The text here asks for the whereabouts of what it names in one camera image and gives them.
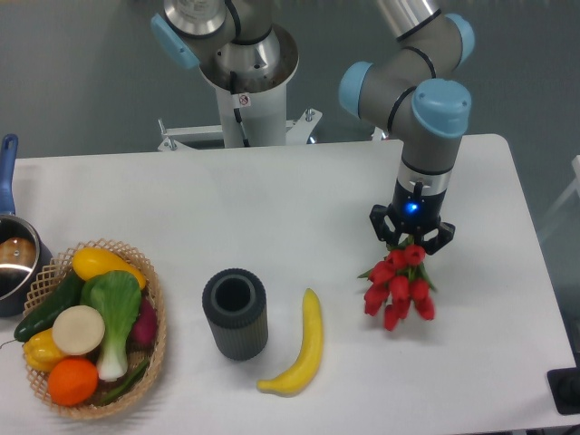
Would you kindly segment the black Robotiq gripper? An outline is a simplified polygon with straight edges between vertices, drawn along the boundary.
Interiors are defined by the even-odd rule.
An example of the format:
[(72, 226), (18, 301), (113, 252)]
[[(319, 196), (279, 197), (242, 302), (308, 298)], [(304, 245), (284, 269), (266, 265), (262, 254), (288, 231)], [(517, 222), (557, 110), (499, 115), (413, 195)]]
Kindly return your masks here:
[[(421, 183), (421, 192), (425, 190)], [(403, 234), (412, 235), (428, 255), (434, 255), (450, 243), (456, 226), (441, 222), (440, 211), (447, 191), (423, 196), (409, 191), (397, 181), (389, 206), (374, 205), (370, 220), (377, 238), (389, 247), (396, 247)]]

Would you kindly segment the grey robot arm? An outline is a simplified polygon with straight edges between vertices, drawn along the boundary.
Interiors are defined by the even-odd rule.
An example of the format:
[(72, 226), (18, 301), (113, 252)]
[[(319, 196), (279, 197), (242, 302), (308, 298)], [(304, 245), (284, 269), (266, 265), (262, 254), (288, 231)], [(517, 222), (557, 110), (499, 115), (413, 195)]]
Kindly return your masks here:
[[(389, 205), (372, 208), (376, 236), (389, 246), (403, 236), (434, 254), (454, 237), (440, 210), (469, 124), (469, 91), (450, 75), (475, 44), (470, 24), (434, 1), (382, 1), (399, 43), (388, 63), (353, 64), (339, 85), (341, 106), (403, 144)], [(273, 19), (268, 1), (167, 1), (150, 21), (164, 52), (198, 68), (214, 87), (225, 145), (285, 145), (286, 85), (299, 55)]]

